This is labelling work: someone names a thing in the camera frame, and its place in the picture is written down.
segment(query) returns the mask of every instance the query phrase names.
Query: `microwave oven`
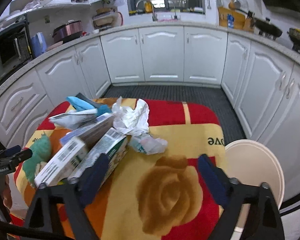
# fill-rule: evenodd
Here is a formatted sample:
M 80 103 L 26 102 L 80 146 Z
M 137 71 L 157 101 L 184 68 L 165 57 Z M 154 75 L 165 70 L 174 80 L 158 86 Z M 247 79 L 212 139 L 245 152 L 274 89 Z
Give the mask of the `microwave oven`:
M 0 32 L 0 85 L 33 59 L 27 18 Z

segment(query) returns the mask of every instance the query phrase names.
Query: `red and yellow tablecloth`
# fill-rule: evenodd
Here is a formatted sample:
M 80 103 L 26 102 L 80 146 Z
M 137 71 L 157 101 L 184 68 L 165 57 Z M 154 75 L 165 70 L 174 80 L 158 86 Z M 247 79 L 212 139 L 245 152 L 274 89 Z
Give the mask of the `red and yellow tablecloth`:
M 113 105 L 116 98 L 97 99 Z M 123 99 L 123 106 L 135 107 L 137 99 Z M 196 170 L 197 158 L 208 154 L 225 169 L 222 129 L 207 107 L 185 102 L 145 100 L 150 109 L 150 133 L 168 141 L 163 154 L 144 155 L 129 149 L 94 202 L 85 208 L 97 235 L 114 239 L 207 239 L 219 218 L 213 201 Z M 61 103 L 49 115 L 72 109 Z M 38 127 L 26 147 L 43 132 L 52 144 L 52 155 L 60 148 L 59 139 L 69 130 L 57 129 L 48 118 Z M 29 205 L 34 196 L 22 165 L 14 173 L 18 190 Z M 64 209 L 59 214 L 67 236 L 74 238 Z

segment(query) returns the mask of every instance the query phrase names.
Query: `blue gripper pad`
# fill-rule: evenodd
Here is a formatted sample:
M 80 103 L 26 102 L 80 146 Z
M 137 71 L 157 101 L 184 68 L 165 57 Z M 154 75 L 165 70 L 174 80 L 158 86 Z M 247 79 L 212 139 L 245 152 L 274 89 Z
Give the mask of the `blue gripper pad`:
M 206 154 L 203 154 L 198 158 L 198 171 L 206 183 L 214 201 L 223 208 L 226 208 L 229 203 L 229 197 L 227 195 L 229 178 L 223 170 L 215 167 L 210 161 L 210 158 Z

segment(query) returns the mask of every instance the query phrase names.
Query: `green cloth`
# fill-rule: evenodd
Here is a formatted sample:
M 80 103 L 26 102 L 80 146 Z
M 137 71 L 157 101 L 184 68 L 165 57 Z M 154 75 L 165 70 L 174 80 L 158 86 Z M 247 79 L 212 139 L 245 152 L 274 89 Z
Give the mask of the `green cloth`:
M 34 185 L 34 173 L 37 164 L 41 162 L 48 162 L 51 156 L 51 143 L 46 134 L 41 135 L 41 138 L 30 146 L 32 150 L 32 157 L 25 160 L 22 169 L 26 174 L 28 181 Z

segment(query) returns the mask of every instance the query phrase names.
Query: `rose pattern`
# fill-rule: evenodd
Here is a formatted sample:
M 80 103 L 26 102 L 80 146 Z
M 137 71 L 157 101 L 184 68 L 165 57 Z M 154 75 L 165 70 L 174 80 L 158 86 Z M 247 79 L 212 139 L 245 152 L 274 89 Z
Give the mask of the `rose pattern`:
M 140 179 L 137 200 L 143 232 L 165 236 L 198 215 L 203 200 L 198 173 L 186 157 L 162 157 Z

